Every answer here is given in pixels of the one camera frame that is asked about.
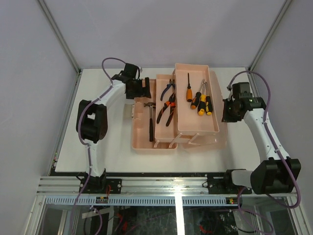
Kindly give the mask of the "claw hammer black handle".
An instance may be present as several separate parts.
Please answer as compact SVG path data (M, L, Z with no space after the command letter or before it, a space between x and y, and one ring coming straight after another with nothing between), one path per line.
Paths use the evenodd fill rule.
M153 102L144 103L144 107L149 108L149 141L154 141L154 126L153 126L153 109L156 108L156 104Z

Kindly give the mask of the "blue handle cutting pliers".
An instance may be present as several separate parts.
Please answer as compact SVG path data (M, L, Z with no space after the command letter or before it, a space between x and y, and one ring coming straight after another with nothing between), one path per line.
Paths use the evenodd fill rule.
M161 93L161 97L160 100L162 101L164 98L164 95L166 94L166 92L173 87L173 89L176 89L176 85L175 85L175 80L174 79L170 79L169 83L166 85L166 88L163 90L163 92Z

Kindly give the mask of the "black orange tip screwdriver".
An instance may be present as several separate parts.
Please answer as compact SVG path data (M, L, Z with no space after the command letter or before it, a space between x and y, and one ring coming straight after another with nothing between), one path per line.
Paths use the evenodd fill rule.
M193 110L196 109L200 103L200 98L201 98L201 93L203 91L204 83L205 83L205 80L203 79L201 82L201 86L199 88L199 91L196 92L196 95L191 102L191 109L193 109Z

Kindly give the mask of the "pink translucent plastic toolbox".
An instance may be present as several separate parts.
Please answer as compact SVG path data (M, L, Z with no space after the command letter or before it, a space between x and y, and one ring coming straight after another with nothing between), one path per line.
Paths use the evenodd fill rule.
M212 115L198 115L198 108L191 109L186 101L187 74L193 98L204 79L211 97ZM170 79L175 80L160 100L161 93ZM136 98L133 106L132 142L133 150L140 154L170 153L181 146L188 152L203 152L223 149L227 145L227 124L223 123L222 92L214 71L207 65L176 64L172 74L158 74L150 80L152 97ZM144 103L153 102L154 141L149 141L149 108Z

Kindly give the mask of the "small orange handle screwdriver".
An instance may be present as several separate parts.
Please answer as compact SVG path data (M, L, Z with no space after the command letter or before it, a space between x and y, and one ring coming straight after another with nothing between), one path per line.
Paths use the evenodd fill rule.
M187 102L192 102L192 90L191 90L191 85L190 85L190 74L187 74L187 79L188 79L188 84L187 84L187 90L186 90L186 101Z

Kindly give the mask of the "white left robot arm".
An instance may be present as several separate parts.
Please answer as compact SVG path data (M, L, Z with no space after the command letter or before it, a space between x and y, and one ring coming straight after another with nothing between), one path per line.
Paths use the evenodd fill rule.
M76 131L86 148L87 167L80 180L80 193L102 193L110 190L100 141L106 136L109 122L108 110L118 99L151 97L150 79L140 78L140 67L125 63L124 69L109 78L109 85L95 100L81 100L78 107Z

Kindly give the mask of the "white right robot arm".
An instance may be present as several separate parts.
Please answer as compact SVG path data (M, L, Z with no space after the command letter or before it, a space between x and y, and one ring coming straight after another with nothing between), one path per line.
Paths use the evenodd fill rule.
M208 178L209 193L231 194L240 187L266 195L298 190L296 179L301 163L292 159L282 147L269 120L264 99L254 97L247 82L235 83L230 90L231 96L223 99L221 120L224 123L245 122L256 143L260 164L253 171L229 169L217 181Z

